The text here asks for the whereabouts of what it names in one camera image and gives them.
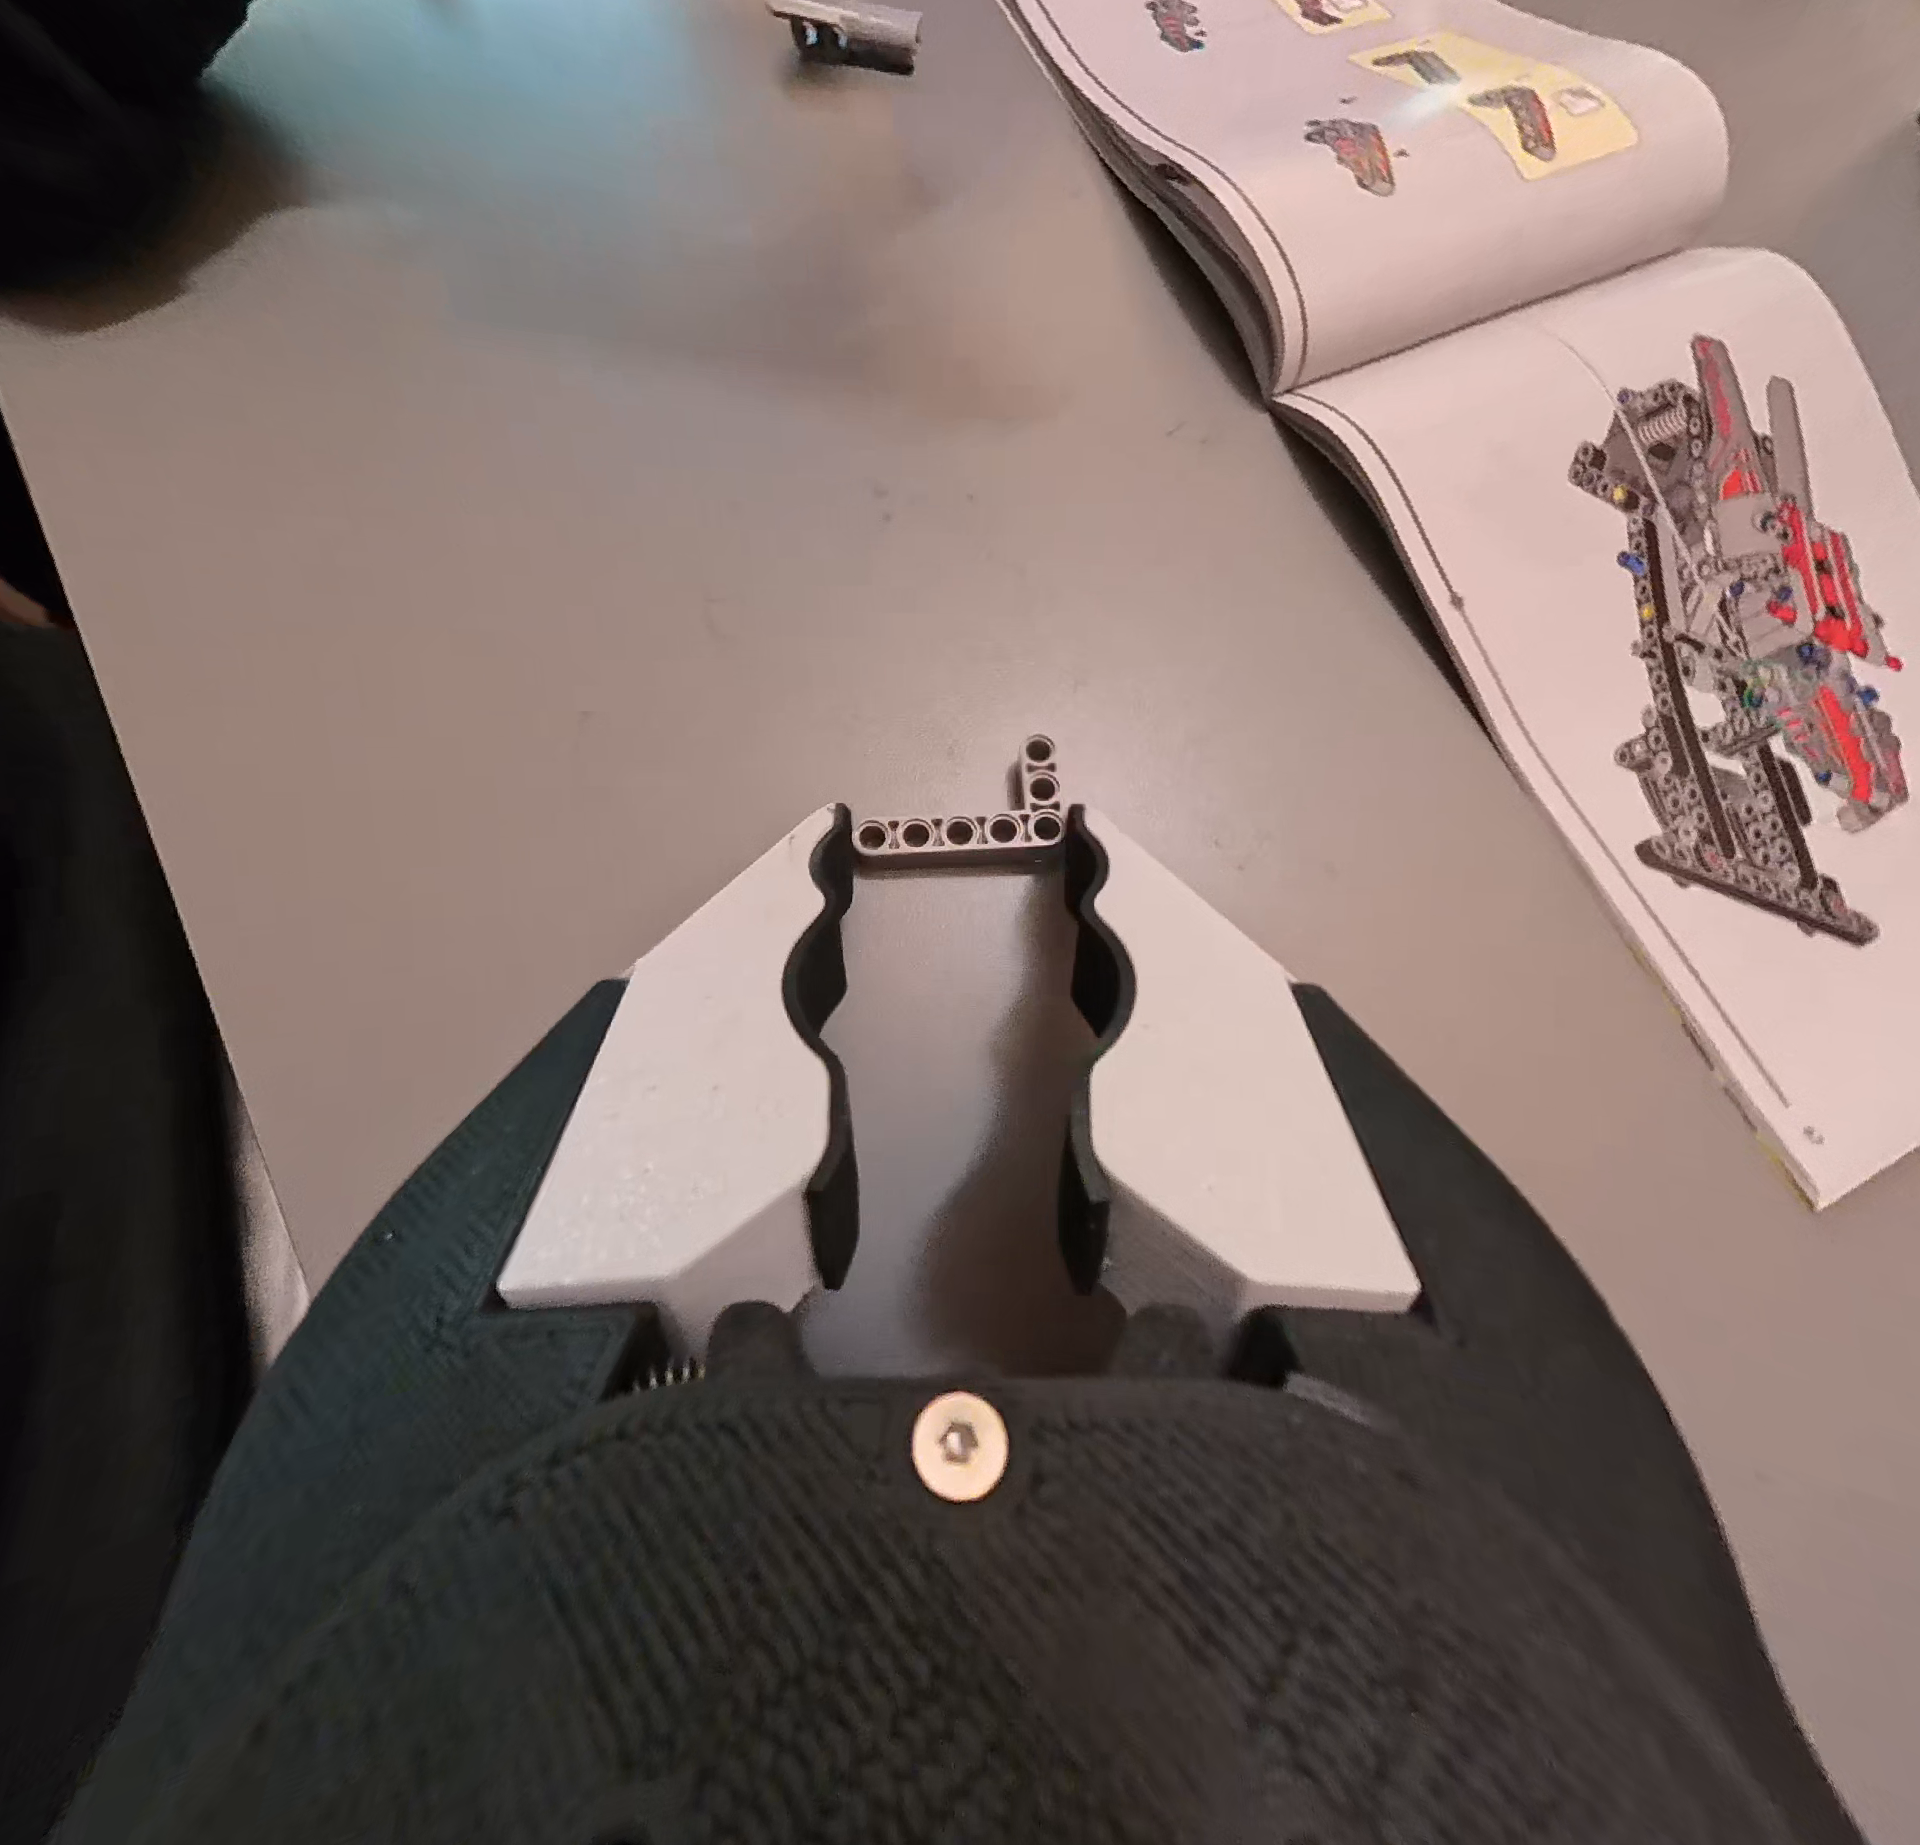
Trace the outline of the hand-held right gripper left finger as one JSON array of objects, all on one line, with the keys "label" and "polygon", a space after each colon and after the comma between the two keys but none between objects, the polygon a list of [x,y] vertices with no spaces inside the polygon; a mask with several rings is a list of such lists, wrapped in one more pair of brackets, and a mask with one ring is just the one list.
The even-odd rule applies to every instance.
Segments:
[{"label": "hand-held right gripper left finger", "polygon": [[841,1288],[857,1166],[825,1026],[852,891],[830,803],[636,959],[496,1280],[508,1305],[720,1316]]}]

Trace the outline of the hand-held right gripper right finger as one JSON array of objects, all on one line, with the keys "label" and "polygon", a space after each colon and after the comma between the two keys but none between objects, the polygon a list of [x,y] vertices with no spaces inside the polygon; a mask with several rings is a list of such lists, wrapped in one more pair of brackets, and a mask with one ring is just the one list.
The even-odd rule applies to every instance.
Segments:
[{"label": "hand-held right gripper right finger", "polygon": [[1421,1285],[1299,986],[1108,817],[1065,818],[1067,1280],[1125,1311],[1404,1314]]}]

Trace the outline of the grey angled toy brick beam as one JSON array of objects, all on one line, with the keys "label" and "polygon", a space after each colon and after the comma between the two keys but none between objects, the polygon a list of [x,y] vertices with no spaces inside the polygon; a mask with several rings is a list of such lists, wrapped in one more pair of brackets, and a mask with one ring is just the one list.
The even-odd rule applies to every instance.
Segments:
[{"label": "grey angled toy brick beam", "polygon": [[868,872],[1041,867],[1065,850],[1065,832],[1059,742],[1033,731],[1020,742],[1002,802],[855,820],[852,852]]}]

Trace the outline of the small grey toy brick part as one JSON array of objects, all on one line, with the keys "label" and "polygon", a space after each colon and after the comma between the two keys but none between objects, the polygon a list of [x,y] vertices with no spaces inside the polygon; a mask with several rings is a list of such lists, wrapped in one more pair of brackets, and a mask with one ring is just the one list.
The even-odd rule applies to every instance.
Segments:
[{"label": "small grey toy brick part", "polygon": [[839,65],[912,74],[921,48],[923,12],[861,1],[764,0],[807,65]]}]

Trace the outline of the person's left forearm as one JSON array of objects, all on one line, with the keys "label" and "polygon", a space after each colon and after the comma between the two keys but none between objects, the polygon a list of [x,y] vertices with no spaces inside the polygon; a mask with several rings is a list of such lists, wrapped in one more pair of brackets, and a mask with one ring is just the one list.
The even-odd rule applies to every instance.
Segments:
[{"label": "person's left forearm", "polygon": [[289,204],[280,134],[209,71],[261,0],[2,0],[6,318],[94,321]]}]

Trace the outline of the grey desk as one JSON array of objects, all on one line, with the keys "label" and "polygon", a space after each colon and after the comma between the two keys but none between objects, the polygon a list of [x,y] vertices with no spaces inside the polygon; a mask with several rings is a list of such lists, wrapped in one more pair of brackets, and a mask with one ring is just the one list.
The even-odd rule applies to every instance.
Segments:
[{"label": "grey desk", "polygon": [[1633,1336],[1873,1840],[1915,1840],[1915,1164],[1812,1212],[991,0],[266,0],[296,196],[4,417],[320,1290],[812,807],[1022,731],[1321,983]]}]

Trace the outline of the person's dark clothing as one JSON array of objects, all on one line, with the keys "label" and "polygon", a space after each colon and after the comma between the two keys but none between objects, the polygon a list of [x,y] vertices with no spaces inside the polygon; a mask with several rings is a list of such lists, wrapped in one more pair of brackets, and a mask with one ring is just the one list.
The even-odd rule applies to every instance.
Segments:
[{"label": "person's dark clothing", "polygon": [[2,1837],[113,1726],[252,1390],[225,1056],[2,459]]}]

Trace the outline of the open instruction booklet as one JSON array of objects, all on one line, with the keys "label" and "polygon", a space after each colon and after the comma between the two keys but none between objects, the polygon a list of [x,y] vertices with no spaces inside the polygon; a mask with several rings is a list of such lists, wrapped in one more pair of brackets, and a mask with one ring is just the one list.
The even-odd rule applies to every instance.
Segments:
[{"label": "open instruction booklet", "polygon": [[1801,1197],[1913,1155],[1915,485],[1819,284],[1692,247],[1707,86],[1500,0],[998,1]]}]

